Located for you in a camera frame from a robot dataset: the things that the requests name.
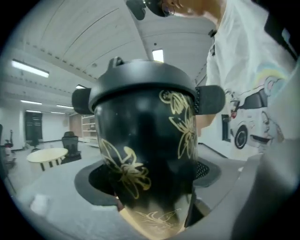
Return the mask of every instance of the gold floral pattern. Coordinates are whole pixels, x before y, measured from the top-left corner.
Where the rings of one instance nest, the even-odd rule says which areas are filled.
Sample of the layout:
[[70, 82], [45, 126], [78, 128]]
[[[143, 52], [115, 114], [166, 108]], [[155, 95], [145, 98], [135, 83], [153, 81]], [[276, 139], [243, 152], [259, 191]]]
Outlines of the gold floral pattern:
[[162, 90], [159, 98], [163, 103], [170, 104], [172, 114], [181, 114], [183, 109], [188, 107], [187, 100], [179, 92]]
[[182, 136], [179, 141], [177, 155], [178, 159], [182, 157], [184, 152], [187, 152], [187, 156], [190, 159], [196, 159], [197, 151], [197, 135], [196, 135], [196, 117], [193, 115], [191, 109], [191, 103], [188, 103], [188, 99], [178, 92], [173, 91], [161, 91], [159, 98], [162, 102], [171, 105], [171, 112], [173, 115], [181, 114], [184, 111], [184, 119], [178, 117], [169, 117], [170, 122], [182, 132]]
[[174, 216], [179, 210], [176, 209], [172, 212], [168, 212], [166, 214], [161, 215], [160, 217], [156, 217], [158, 215], [158, 211], [155, 212], [151, 212], [148, 214], [145, 213], [141, 213], [136, 211], [136, 213], [138, 213], [142, 219], [142, 222], [147, 223], [148, 227], [154, 231], [155, 233], [158, 234], [163, 234], [166, 231], [169, 230], [178, 230], [178, 225], [177, 223], [171, 223], [171, 217]]
[[140, 196], [138, 185], [145, 191], [150, 189], [151, 179], [147, 177], [149, 170], [143, 163], [136, 162], [136, 154], [131, 148], [124, 147], [127, 156], [122, 158], [118, 150], [107, 140], [101, 139], [99, 145], [108, 167], [113, 172], [121, 174], [119, 181], [135, 199]]

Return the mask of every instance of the ceiling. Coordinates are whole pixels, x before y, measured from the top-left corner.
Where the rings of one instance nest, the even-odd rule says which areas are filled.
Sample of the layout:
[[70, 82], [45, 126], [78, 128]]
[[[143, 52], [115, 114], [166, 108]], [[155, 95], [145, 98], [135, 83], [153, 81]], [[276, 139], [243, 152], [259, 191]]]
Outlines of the ceiling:
[[[62, 111], [56, 105], [71, 105], [75, 87], [93, 86], [111, 58], [152, 59], [155, 49], [163, 49], [165, 62], [194, 80], [205, 71], [211, 29], [205, 19], [160, 18], [148, 9], [138, 21], [124, 0], [42, 0], [0, 57], [0, 96], [43, 103], [28, 106], [33, 110]], [[13, 68], [12, 59], [50, 72], [49, 78]]]

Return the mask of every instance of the wooden table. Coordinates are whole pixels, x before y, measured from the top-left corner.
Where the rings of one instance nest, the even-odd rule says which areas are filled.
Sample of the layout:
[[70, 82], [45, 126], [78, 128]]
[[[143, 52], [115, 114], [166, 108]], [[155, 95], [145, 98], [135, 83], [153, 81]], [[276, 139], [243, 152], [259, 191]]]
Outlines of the wooden table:
[[27, 156], [27, 160], [32, 165], [39, 165], [42, 171], [46, 171], [54, 166], [60, 165], [68, 150], [65, 148], [49, 148], [35, 151]]

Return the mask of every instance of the fluorescent light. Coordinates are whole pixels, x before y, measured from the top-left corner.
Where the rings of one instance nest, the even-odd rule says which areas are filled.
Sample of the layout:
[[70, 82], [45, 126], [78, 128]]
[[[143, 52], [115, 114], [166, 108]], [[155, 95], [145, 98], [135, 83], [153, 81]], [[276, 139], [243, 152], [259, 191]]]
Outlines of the fluorescent light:
[[83, 86], [80, 85], [80, 84], [76, 86], [76, 89], [85, 89], [85, 88], [86, 88], [86, 87], [83, 87]]
[[44, 70], [38, 69], [37, 67], [33, 67], [28, 64], [19, 62], [17, 60], [12, 60], [11, 64], [14, 68], [18, 68], [18, 69], [21, 69], [21, 70], [24, 70], [24, 71], [27, 71], [30, 73], [34, 73], [34, 74], [40, 75], [42, 77], [49, 77], [49, 72], [46, 72]]
[[31, 104], [38, 104], [38, 105], [42, 105], [42, 103], [37, 103], [37, 102], [31, 102], [31, 101], [25, 101], [25, 100], [21, 100], [22, 103], [31, 103]]
[[164, 51], [162, 49], [152, 51], [153, 60], [164, 62]]
[[74, 109], [73, 107], [69, 107], [69, 106], [63, 106], [63, 105], [56, 105], [57, 107], [65, 107], [65, 108], [72, 108]]
[[40, 111], [26, 110], [29, 113], [41, 113]]

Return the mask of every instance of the mesh grille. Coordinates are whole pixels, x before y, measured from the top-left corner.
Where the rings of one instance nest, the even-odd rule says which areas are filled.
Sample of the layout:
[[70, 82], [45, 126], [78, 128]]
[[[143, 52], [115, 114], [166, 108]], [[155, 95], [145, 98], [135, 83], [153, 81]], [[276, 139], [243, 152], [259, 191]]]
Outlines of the mesh grille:
[[206, 176], [210, 171], [210, 168], [203, 163], [197, 163], [197, 171], [196, 171], [196, 179], [203, 178]]

